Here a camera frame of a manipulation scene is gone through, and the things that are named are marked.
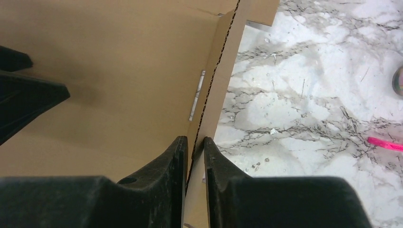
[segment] corrugated cardboard edge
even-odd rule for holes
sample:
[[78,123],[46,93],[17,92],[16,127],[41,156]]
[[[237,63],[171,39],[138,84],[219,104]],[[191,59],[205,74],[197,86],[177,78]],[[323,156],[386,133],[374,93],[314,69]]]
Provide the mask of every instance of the corrugated cardboard edge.
[[[234,9],[237,0],[182,0],[189,7],[214,15],[225,14]],[[280,0],[252,0],[247,20],[271,26]]]
[[[231,0],[222,1],[221,13],[230,11],[232,9],[231,3]],[[253,0],[250,3],[247,20],[271,26],[279,4],[280,0]]]
[[195,115],[188,131],[192,167],[189,173],[185,201],[185,222],[197,201],[202,186],[204,137],[214,137],[220,119],[222,104],[227,93],[230,76],[245,28],[249,0],[239,0],[235,10],[220,18],[212,43],[206,74],[196,105]]

